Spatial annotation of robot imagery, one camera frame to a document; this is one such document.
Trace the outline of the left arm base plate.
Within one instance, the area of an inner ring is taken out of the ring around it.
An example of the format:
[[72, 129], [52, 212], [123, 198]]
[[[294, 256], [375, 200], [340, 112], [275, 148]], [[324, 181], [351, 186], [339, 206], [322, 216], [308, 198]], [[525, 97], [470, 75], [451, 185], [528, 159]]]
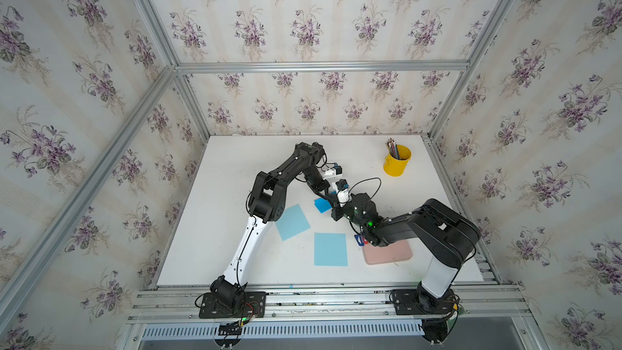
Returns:
[[249, 292], [235, 296], [232, 301], [220, 301], [215, 293], [204, 293], [195, 299], [201, 319], [263, 318], [267, 293]]

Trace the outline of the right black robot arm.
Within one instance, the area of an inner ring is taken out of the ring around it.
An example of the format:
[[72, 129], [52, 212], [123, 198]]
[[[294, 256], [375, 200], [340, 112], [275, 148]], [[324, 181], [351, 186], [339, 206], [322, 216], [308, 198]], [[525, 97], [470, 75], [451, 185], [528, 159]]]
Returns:
[[473, 222], [437, 199], [428, 199], [401, 216], [383, 217], [368, 194], [350, 199], [332, 198], [333, 220], [346, 219], [368, 244], [384, 248], [399, 241], [418, 239], [432, 254], [416, 294], [422, 310], [431, 312], [454, 298], [450, 286], [466, 261], [476, 252], [481, 233]]

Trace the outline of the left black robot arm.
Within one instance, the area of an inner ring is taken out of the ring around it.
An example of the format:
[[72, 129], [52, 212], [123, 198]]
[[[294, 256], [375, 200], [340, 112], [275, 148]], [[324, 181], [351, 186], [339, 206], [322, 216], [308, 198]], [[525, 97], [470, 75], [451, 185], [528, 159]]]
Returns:
[[210, 286], [211, 295], [226, 309], [238, 310], [246, 305], [246, 266], [264, 233], [285, 212], [288, 187], [301, 174], [306, 186], [328, 202], [332, 219], [343, 217], [350, 200], [349, 186], [342, 178], [342, 166], [327, 161], [321, 144], [299, 143], [278, 168], [258, 173], [246, 200], [249, 218], [244, 235], [230, 264]]

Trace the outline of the bright blue square paper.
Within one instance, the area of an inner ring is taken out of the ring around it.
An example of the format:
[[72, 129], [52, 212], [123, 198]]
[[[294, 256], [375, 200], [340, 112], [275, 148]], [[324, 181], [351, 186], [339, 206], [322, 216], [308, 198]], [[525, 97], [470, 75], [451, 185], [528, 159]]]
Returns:
[[332, 205], [330, 204], [330, 202], [326, 199], [321, 198], [314, 200], [314, 207], [316, 207], [321, 214], [325, 212], [330, 212], [332, 210]]

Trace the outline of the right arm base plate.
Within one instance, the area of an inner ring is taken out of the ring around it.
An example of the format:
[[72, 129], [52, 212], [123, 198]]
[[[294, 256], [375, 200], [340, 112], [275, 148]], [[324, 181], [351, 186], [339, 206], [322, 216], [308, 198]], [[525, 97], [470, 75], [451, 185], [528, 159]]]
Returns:
[[435, 298], [422, 287], [418, 287], [392, 290], [389, 301], [397, 315], [451, 316], [458, 309], [459, 297], [448, 289], [440, 298]]

